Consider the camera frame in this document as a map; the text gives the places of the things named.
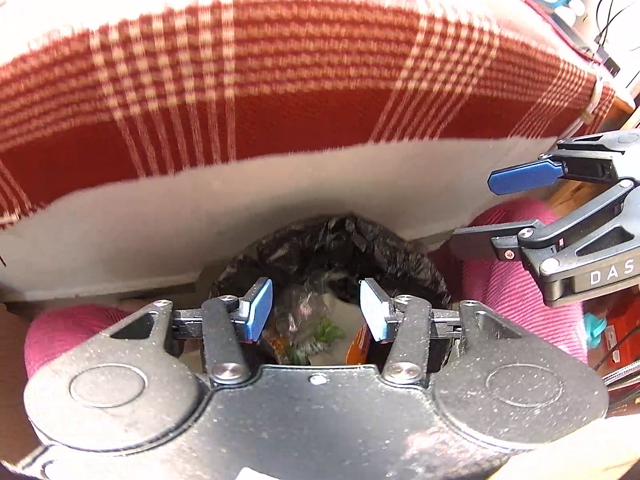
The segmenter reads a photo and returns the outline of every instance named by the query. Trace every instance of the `teal object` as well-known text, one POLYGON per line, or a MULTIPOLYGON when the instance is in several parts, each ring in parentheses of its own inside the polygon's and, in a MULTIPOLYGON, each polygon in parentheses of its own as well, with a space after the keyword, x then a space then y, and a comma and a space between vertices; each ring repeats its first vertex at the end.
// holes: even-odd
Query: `teal object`
POLYGON ((582 320, 584 329, 587 331, 587 347, 596 348, 602 339, 602 332, 607 327, 607 319, 595 317, 593 314, 585 314, 582 320))

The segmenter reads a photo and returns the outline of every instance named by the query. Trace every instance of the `black trash bag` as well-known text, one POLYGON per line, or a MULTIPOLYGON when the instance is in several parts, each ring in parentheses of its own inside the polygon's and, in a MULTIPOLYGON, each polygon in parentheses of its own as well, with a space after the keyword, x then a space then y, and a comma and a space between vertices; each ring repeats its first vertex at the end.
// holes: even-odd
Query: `black trash bag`
MULTIPOLYGON (((442 275, 416 244, 354 215, 293 222, 250 245, 231 260, 212 285, 211 295, 242 296, 266 276, 273 280, 276 310, 287 301, 292 285, 304 286, 313 276, 328 272, 338 278, 327 287, 348 303, 359 304, 360 281, 373 278, 392 298, 411 294, 428 300, 433 308, 450 308, 442 275)), ((386 348, 373 345, 370 351, 378 365, 390 348, 381 346, 386 348)), ((431 342, 429 368, 440 368, 448 348, 447 341, 431 342)))

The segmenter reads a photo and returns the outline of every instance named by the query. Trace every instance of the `white label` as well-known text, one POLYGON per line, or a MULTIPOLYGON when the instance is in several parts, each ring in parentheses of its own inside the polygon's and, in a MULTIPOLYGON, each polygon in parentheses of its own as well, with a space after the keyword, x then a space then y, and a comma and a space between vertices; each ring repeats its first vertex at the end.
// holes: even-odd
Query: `white label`
POLYGON ((273 476, 263 475, 248 467, 243 467, 240 474, 236 477, 236 480, 278 480, 273 476))
POLYGON ((607 325, 604 329, 604 337, 607 340, 607 350, 611 350, 618 342, 616 339, 616 329, 613 328, 613 325, 607 325))

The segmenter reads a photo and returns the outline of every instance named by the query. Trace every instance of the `red plaid tablecloth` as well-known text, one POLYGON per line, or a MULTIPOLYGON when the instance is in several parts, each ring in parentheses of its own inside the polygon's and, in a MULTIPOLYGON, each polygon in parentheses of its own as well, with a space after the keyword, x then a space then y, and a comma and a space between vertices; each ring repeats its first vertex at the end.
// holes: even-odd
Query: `red plaid tablecloth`
POLYGON ((595 82, 519 0, 6 0, 0 34, 4 224, 78 189, 275 153, 551 144, 595 82))

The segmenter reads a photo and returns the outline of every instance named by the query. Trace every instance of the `pink pants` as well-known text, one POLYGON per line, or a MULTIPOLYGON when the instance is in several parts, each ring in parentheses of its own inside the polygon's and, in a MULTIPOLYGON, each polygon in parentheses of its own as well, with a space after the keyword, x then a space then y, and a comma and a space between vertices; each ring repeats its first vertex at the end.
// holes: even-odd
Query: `pink pants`
MULTIPOLYGON (((542 202, 514 200, 489 209, 471 225, 556 218, 542 202)), ((582 305, 549 308, 520 262, 460 262, 448 244, 430 254, 458 299, 481 301, 526 330, 587 361, 582 305)), ((24 343, 24 363, 31 377, 38 368, 118 322, 127 312, 100 305, 81 305, 46 312, 31 323, 24 343)))

